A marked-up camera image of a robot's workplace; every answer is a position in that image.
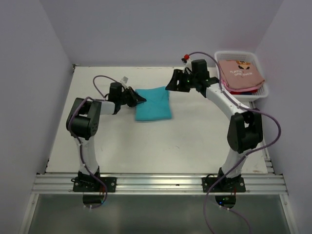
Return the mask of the turquoise t shirt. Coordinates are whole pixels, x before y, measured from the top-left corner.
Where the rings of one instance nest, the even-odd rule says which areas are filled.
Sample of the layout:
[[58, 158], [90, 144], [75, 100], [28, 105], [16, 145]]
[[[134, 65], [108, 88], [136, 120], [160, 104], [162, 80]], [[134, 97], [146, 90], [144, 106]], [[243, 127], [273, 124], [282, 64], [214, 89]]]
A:
[[135, 121], [159, 121], [172, 119], [169, 98], [170, 93], [165, 86], [153, 89], [136, 89], [146, 99], [136, 106]]

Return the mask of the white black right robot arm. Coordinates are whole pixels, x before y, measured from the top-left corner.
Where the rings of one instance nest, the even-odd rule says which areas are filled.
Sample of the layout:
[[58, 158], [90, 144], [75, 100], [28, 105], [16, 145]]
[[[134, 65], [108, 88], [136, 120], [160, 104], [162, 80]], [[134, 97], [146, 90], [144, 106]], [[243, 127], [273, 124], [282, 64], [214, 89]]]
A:
[[219, 168], [217, 178], [206, 176], [203, 185], [211, 190], [218, 188], [229, 191], [241, 182], [241, 171], [247, 152], [255, 149], [263, 140], [262, 117], [251, 112], [246, 105], [222, 88], [217, 77], [210, 77], [206, 60], [191, 60], [189, 56], [185, 56], [182, 61], [184, 69], [173, 71], [166, 90], [188, 93], [191, 89], [196, 89], [228, 118], [228, 156]]

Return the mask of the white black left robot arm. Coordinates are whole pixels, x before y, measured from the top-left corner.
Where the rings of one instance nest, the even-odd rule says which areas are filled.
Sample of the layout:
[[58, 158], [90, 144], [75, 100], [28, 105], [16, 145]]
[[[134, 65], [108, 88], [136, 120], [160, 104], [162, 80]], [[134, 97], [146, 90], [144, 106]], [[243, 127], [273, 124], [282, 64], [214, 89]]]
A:
[[66, 129], [75, 139], [79, 153], [80, 169], [74, 184], [92, 192], [104, 186], [95, 153], [100, 116], [115, 115], [122, 105], [136, 107], [147, 101], [132, 87], [121, 82], [111, 83], [109, 93], [101, 96], [102, 99], [76, 98], [66, 121]]

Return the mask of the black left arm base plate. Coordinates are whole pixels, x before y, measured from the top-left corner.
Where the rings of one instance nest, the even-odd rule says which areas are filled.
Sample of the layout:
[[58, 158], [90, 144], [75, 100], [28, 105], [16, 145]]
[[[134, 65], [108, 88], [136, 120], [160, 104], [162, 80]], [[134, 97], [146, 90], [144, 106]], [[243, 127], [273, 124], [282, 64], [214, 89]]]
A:
[[[114, 193], [116, 191], [117, 186], [117, 178], [116, 177], [101, 177], [99, 180], [102, 181], [106, 185], [106, 191], [108, 193]], [[91, 176], [79, 178], [78, 176], [71, 179], [73, 182], [73, 191], [74, 192], [104, 192], [103, 185], [96, 179]]]

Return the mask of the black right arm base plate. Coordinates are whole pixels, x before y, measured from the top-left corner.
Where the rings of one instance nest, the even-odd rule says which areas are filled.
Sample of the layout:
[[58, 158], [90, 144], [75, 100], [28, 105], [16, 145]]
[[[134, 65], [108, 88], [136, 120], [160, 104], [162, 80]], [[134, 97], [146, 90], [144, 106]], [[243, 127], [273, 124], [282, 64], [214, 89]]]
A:
[[[217, 181], [218, 177], [206, 176], [202, 177], [203, 192], [206, 193]], [[246, 192], [244, 178], [238, 176], [236, 178], [224, 178], [211, 189], [211, 193], [244, 193]]]

